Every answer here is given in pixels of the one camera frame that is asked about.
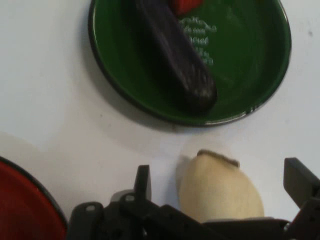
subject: screw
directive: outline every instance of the screw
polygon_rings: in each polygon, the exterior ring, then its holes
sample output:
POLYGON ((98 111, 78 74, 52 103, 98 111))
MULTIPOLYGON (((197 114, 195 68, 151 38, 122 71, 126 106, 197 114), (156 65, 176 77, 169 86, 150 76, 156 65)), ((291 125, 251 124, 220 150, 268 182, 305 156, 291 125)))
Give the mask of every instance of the screw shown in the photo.
POLYGON ((289 222, 289 223, 287 223, 287 224, 284 226, 283 230, 284 230, 284 231, 287 231, 287 230, 288 230, 288 228, 289 228, 289 226, 290 226, 290 222, 289 222))
POLYGON ((135 200, 135 196, 132 196, 132 195, 125 196, 126 202, 133 202, 134 200, 135 200))

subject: purple eggplant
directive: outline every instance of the purple eggplant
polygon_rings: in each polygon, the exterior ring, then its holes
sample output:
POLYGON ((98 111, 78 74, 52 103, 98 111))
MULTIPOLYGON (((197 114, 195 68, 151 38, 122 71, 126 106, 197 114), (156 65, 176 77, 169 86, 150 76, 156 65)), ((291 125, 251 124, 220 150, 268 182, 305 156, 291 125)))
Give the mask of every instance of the purple eggplant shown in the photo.
POLYGON ((217 101, 215 81, 167 0, 135 0, 135 3, 142 22, 173 72, 175 84, 183 92, 186 107, 199 114, 210 110, 217 101))

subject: plate rim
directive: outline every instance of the plate rim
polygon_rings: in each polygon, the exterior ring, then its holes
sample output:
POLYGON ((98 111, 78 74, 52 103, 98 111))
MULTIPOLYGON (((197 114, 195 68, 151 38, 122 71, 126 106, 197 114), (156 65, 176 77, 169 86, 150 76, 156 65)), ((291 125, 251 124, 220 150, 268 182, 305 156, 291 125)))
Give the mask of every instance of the plate rim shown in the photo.
POLYGON ((126 101, 128 101, 130 104, 134 105, 139 110, 142 110, 146 114, 149 114, 150 116, 155 117, 157 119, 161 119, 165 122, 172 123, 172 124, 178 124, 178 125, 182 125, 182 126, 187 126, 187 127, 213 127, 213 126, 217 126, 217 125, 224 125, 224 124, 232 123, 234 121, 243 119, 243 118, 251 115, 252 113, 255 113, 257 110, 261 109, 276 94, 276 92, 280 88, 280 86, 283 83, 285 76, 288 72, 290 61, 291 61, 291 54, 292 54, 291 27, 290 27, 287 13, 285 11, 285 8, 284 8, 281 0, 275 0, 278 3, 278 8, 279 8, 278 10, 280 12, 282 12, 282 16, 284 17, 284 22, 286 23, 286 24, 281 24, 281 25, 284 26, 284 28, 285 28, 284 41, 288 42, 288 46, 287 46, 288 49, 286 50, 286 52, 287 52, 287 58, 285 59, 286 61, 282 62, 285 70, 282 72, 281 75, 278 76, 281 80, 279 80, 278 83, 275 85, 275 88, 271 90, 271 94, 267 94, 263 99, 261 99, 259 101, 258 104, 255 104, 254 106, 251 106, 251 107, 249 106, 250 107, 249 111, 244 110, 243 112, 241 112, 239 114, 233 115, 231 117, 219 119, 219 120, 207 120, 207 121, 205 120, 202 123, 200 123, 200 122, 194 122, 194 121, 189 121, 189 120, 182 120, 182 119, 179 120, 179 119, 176 119, 172 116, 168 116, 166 114, 161 114, 159 112, 154 111, 152 108, 149 108, 149 107, 143 105, 140 101, 138 101, 134 97, 130 96, 122 87, 120 87, 117 84, 117 81, 111 76, 111 74, 105 68, 103 61, 101 59, 101 56, 99 54, 99 51, 98 51, 96 41, 95 41, 96 38, 95 38, 95 30, 94 30, 94 25, 95 25, 94 17, 95 17, 96 2, 97 1, 98 0, 91 0, 91 4, 89 7, 89 13, 88 13, 87 29, 88 29, 91 50, 93 52, 93 56, 98 64, 101 72, 103 73, 106 80, 113 87, 113 89, 115 89, 116 92, 121 97, 123 97, 126 101))
POLYGON ((58 214, 61 222, 64 225, 64 229, 67 232, 68 229, 68 222, 66 219, 66 216, 64 212, 62 211, 61 207, 58 205, 57 201, 54 199, 54 197, 50 194, 50 192, 45 188, 44 185, 42 185, 41 182, 39 182, 34 176, 32 176, 28 171, 24 170, 19 165, 13 163, 12 161, 0 156, 0 163, 3 163, 13 170, 20 173, 22 176, 24 176, 26 179, 28 179, 32 184, 34 184, 38 190, 44 195, 44 197, 50 202, 56 213, 58 214))

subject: green plate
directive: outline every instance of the green plate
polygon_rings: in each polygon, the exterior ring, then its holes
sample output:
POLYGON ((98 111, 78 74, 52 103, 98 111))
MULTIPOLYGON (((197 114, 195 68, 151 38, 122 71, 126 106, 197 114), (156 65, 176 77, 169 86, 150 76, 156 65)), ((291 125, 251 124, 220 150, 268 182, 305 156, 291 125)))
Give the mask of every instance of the green plate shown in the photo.
POLYGON ((210 72, 218 101, 204 115, 182 106, 134 0, 93 0, 89 37, 106 79, 127 100, 161 119, 206 126, 240 119, 262 106, 287 71, 291 32, 279 0, 204 0, 180 17, 210 72))

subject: garlic clove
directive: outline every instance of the garlic clove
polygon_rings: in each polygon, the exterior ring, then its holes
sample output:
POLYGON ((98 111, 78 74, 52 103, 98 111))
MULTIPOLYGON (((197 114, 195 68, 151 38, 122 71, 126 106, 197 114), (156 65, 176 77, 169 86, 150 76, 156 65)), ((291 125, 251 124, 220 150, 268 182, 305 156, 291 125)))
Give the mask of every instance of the garlic clove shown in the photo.
POLYGON ((201 223, 263 217, 261 197, 239 166, 236 160, 200 150, 180 183, 181 211, 201 223))

